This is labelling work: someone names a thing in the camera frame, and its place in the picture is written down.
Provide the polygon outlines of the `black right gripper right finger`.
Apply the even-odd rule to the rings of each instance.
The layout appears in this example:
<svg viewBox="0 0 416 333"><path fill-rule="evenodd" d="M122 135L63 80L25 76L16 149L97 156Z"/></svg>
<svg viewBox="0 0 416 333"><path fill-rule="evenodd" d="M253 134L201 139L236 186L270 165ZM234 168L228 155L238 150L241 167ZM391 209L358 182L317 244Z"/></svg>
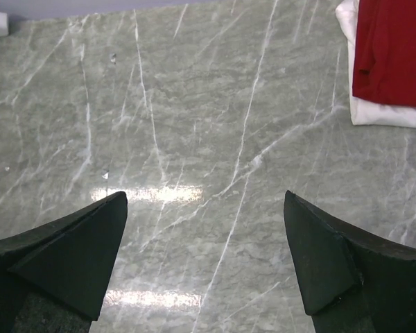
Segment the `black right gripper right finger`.
<svg viewBox="0 0 416 333"><path fill-rule="evenodd" d="M416 248L342 221L291 191L284 223L316 332L416 332Z"/></svg>

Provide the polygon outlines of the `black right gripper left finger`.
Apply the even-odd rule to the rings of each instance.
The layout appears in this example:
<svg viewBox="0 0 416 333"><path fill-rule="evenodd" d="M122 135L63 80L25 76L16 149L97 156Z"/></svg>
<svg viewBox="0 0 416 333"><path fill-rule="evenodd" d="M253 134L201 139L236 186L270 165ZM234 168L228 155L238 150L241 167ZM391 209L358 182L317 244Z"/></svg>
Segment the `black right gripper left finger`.
<svg viewBox="0 0 416 333"><path fill-rule="evenodd" d="M0 332L88 332L98 320L128 215L115 192L0 239Z"/></svg>

